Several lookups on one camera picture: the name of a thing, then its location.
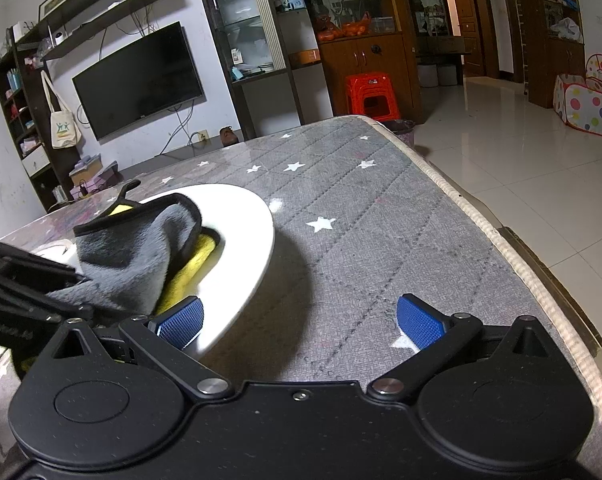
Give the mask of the white shallow bowl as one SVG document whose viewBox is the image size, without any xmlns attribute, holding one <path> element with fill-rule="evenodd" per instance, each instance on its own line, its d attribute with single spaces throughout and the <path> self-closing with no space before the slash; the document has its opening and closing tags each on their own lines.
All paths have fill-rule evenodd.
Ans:
<svg viewBox="0 0 602 480">
<path fill-rule="evenodd" d="M 260 285 L 274 247 L 273 219 L 257 194 L 238 186 L 186 186 L 150 200 L 171 193 L 181 193 L 193 200 L 202 214 L 202 224 L 221 237 L 220 244 L 186 288 L 185 298 L 196 296 L 202 301 L 205 320 L 196 340 L 184 351 L 201 356 L 236 321 Z M 82 275 L 75 242 L 71 247 L 78 274 Z M 132 315 L 94 310 L 92 320 L 100 325 L 110 325 Z"/>
</svg>

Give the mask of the black left bookshelf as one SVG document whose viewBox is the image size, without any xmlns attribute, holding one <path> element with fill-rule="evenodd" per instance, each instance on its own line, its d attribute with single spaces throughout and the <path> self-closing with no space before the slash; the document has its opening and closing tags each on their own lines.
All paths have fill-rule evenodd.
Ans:
<svg viewBox="0 0 602 480">
<path fill-rule="evenodd" d="M 54 148 L 51 142 L 50 109 L 58 99 L 43 86 L 47 66 L 37 56 L 34 30 L 16 40 L 5 30 L 0 44 L 0 105 L 16 154 L 46 211 L 71 200 L 70 172 L 78 162 L 77 148 Z"/>
</svg>

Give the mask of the red plastic stool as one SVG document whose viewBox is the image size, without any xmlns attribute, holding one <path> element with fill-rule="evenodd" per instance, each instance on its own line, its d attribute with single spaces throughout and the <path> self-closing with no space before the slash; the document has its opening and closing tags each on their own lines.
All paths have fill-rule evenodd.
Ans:
<svg viewBox="0 0 602 480">
<path fill-rule="evenodd" d="M 345 77 L 348 112 L 389 122 L 401 118 L 390 76 L 382 72 Z"/>
</svg>

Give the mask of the brown shoe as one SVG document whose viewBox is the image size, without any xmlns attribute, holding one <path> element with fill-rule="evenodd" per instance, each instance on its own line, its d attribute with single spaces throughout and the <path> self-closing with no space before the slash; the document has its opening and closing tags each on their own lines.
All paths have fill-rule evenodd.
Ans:
<svg viewBox="0 0 602 480">
<path fill-rule="evenodd" d="M 230 146 L 239 143 L 238 136 L 236 136 L 236 133 L 231 127 L 222 128 L 219 137 L 224 148 L 229 148 Z"/>
</svg>

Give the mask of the black glass display shelf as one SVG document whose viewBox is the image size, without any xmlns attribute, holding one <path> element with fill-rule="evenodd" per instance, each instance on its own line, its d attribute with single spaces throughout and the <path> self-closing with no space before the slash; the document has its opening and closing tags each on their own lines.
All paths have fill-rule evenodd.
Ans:
<svg viewBox="0 0 602 480">
<path fill-rule="evenodd" d="M 243 139 L 333 117 L 302 0 L 202 0 Z"/>
</svg>

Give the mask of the white tote bag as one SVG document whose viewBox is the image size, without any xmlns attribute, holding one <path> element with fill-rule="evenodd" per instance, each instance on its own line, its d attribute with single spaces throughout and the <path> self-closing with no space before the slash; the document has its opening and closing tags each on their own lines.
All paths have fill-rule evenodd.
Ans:
<svg viewBox="0 0 602 480">
<path fill-rule="evenodd" d="M 72 110 L 63 101 L 44 70 L 40 72 L 40 79 L 42 79 L 44 95 L 50 113 L 52 148 L 54 150 L 76 148 L 80 144 L 80 140 L 82 140 L 82 133 L 80 133 Z"/>
</svg>

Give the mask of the polka dot play tent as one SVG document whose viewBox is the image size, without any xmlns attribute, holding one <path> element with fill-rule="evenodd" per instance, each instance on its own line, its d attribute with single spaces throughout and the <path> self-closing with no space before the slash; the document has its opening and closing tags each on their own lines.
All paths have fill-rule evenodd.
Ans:
<svg viewBox="0 0 602 480">
<path fill-rule="evenodd" d="M 553 107 L 567 126 L 602 136 L 602 54 L 586 61 L 586 76 L 560 74 L 555 79 Z"/>
</svg>

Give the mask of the yellow grey cleaning cloth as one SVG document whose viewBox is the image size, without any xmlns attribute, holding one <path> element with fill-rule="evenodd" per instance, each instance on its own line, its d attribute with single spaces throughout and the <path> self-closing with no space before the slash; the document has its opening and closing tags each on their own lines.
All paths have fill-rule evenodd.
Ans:
<svg viewBox="0 0 602 480">
<path fill-rule="evenodd" d="M 101 313 L 144 315 L 167 312 L 185 298 L 221 237 L 181 193 L 130 200 L 127 193 L 139 185 L 138 179 L 126 182 L 109 208 L 74 226 L 83 280 L 50 298 Z"/>
</svg>

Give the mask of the black wall television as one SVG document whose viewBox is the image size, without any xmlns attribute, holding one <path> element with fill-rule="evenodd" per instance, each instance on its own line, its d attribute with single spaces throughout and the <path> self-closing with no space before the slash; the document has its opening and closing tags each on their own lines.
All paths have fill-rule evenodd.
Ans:
<svg viewBox="0 0 602 480">
<path fill-rule="evenodd" d="M 103 58 L 74 76 L 73 84 L 98 139 L 203 96 L 185 29 L 179 22 Z"/>
</svg>

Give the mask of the dark wooden cabinet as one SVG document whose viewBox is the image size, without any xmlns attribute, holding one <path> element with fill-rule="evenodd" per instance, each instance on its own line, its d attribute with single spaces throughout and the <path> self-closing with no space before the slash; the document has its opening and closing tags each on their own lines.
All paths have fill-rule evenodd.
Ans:
<svg viewBox="0 0 602 480">
<path fill-rule="evenodd" d="M 304 0 L 318 44 L 330 105 L 349 113 L 345 78 L 390 77 L 402 118 L 425 120 L 417 74 L 416 35 L 408 0 Z"/>
</svg>

